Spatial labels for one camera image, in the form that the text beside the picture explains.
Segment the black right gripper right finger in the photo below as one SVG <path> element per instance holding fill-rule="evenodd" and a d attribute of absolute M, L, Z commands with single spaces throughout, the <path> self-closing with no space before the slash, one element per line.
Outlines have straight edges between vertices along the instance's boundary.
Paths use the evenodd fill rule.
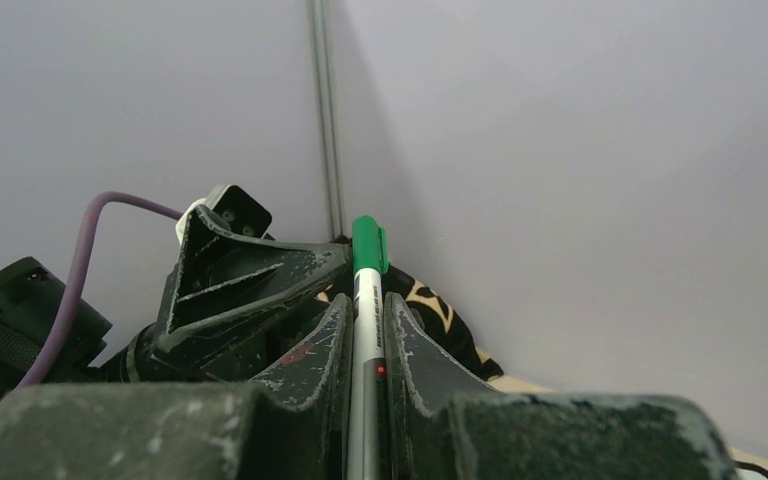
<path fill-rule="evenodd" d="M 678 396 L 506 393 L 458 363 L 399 295 L 383 306 L 397 479 L 734 479 L 707 414 Z"/>

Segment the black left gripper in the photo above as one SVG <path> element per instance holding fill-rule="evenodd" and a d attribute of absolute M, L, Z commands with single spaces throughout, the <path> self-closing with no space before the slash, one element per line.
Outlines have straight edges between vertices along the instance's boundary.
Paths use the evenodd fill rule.
<path fill-rule="evenodd" d="M 292 319 L 351 262 L 349 246 L 287 243 L 222 226 L 204 205 L 186 218 L 157 325 L 122 350 L 122 381 L 240 382 L 288 349 Z"/>

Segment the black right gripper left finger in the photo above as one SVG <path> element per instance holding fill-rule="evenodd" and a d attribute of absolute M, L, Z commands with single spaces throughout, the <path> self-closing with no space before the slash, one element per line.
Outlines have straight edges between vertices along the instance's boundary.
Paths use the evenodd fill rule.
<path fill-rule="evenodd" d="M 0 479 L 342 479 L 352 303 L 243 382 L 51 384 L 0 405 Z"/>

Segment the green whiteboard marker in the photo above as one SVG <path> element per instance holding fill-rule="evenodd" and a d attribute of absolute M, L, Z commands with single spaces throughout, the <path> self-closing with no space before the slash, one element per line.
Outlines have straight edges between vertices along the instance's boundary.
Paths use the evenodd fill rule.
<path fill-rule="evenodd" d="M 346 477 L 379 479 L 380 393 L 383 367 L 381 275 L 363 268 L 354 276 L 353 361 Z"/>

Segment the green marker cap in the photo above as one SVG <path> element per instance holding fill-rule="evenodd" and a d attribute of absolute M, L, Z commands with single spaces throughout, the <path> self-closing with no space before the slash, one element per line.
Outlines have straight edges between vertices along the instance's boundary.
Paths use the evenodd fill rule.
<path fill-rule="evenodd" d="M 353 272 L 373 269 L 384 275 L 389 270 L 386 230 L 370 215 L 352 222 Z"/>

